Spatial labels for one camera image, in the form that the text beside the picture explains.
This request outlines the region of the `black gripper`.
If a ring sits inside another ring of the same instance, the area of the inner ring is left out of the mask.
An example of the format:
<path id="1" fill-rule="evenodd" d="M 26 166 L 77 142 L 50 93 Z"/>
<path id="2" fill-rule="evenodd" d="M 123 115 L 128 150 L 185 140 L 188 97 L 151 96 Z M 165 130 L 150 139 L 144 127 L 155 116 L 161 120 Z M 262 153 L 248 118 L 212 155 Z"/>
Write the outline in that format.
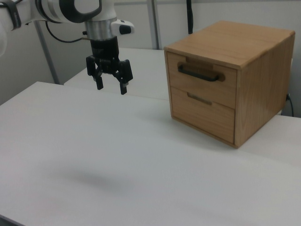
<path id="1" fill-rule="evenodd" d="M 103 88 L 102 73 L 113 74 L 119 81 L 120 93 L 127 93 L 127 85 L 133 79 L 129 60 L 119 60 L 118 38 L 91 40 L 92 55 L 86 58 L 87 74 L 92 76 L 98 90 Z"/>

